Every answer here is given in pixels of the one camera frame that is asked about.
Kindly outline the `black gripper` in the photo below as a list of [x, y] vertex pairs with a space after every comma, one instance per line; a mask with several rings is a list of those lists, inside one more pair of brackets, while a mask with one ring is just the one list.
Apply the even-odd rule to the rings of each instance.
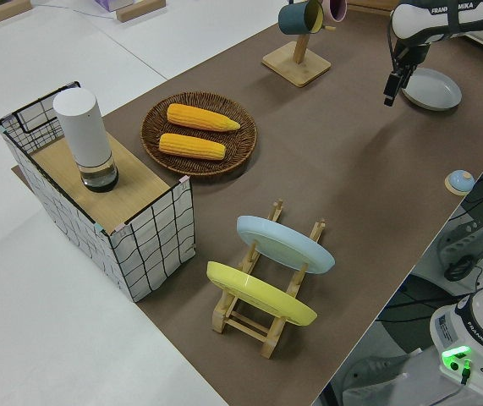
[[399, 88], [405, 89], [407, 87], [411, 75], [425, 61], [429, 49], [429, 44], [409, 46], [404, 41], [396, 41], [394, 48], [394, 71], [399, 73], [399, 75], [391, 72], [388, 76], [383, 91], [385, 96], [384, 104], [386, 106], [391, 107], [393, 105]]

